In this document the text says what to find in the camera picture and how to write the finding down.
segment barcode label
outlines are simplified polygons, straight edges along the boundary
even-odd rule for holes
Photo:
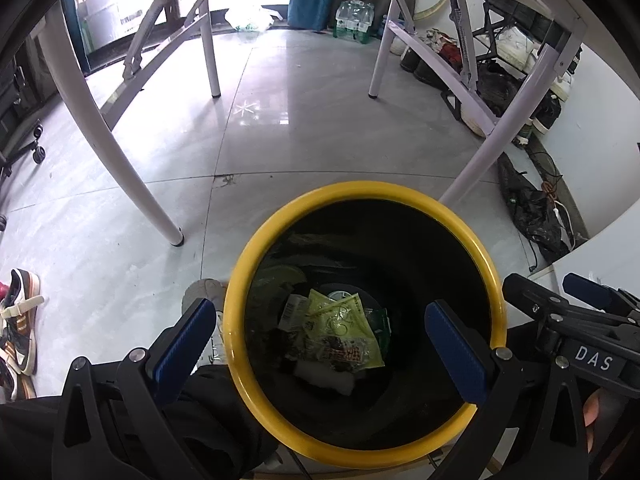
[[[308,308],[308,299],[299,294],[291,294],[284,306],[284,311],[280,317],[278,328],[284,332],[292,332],[300,328],[305,319]]]

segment white cable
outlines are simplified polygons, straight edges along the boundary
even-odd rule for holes
[[[571,217],[569,216],[569,212],[567,211],[567,208],[564,206],[562,202],[558,202],[558,200],[554,200],[554,202],[562,206],[562,209],[564,209],[564,212],[566,213],[566,219],[569,222],[569,231],[571,231],[571,236],[574,239],[573,243],[571,244],[571,250],[573,251],[575,249],[575,232],[574,232],[574,227],[571,225]],[[557,207],[554,208],[554,213],[556,213],[556,218],[558,218],[558,221],[560,222],[560,227],[562,227],[564,229],[564,232],[566,232],[566,227],[564,227],[564,222],[560,218],[560,213]]]

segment yellow plastic wrapper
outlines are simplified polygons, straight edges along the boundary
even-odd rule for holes
[[[385,365],[357,294],[334,301],[311,289],[303,330],[308,358],[345,363],[354,372]]]

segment white plastic bag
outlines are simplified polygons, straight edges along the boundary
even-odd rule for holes
[[[225,14],[225,20],[238,32],[264,32],[273,25],[274,17],[282,19],[278,12],[252,4],[238,4]]]

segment shoe strap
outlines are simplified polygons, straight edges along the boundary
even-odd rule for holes
[[[44,303],[43,296],[33,296],[28,300],[21,301],[20,303],[8,306],[6,308],[0,308],[0,317],[2,319],[9,319],[10,317],[18,317],[27,313],[32,308]]]

